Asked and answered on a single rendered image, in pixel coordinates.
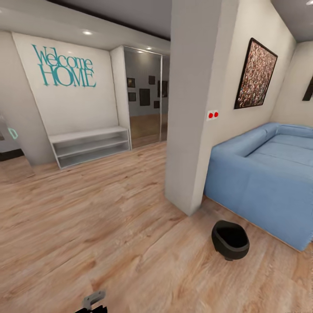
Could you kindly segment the cauldron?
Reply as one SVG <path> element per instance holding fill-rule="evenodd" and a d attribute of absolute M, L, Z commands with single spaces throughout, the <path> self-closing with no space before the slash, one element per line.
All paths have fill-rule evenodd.
<path fill-rule="evenodd" d="M 225 260 L 233 261 L 244 258 L 249 250 L 249 239 L 242 226 L 224 220 L 218 221 L 212 230 L 215 250 Z"/>

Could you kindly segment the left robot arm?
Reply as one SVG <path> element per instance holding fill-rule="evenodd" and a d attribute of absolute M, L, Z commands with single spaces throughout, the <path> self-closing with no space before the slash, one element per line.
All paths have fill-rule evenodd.
<path fill-rule="evenodd" d="M 107 313 L 107 307 L 104 307 L 101 305 L 94 310 L 92 310 L 91 305 L 99 302 L 100 300 L 104 299 L 106 296 L 105 290 L 99 290 L 95 293 L 93 293 L 90 296 L 87 296 L 83 299 L 83 308 L 75 313 Z"/>

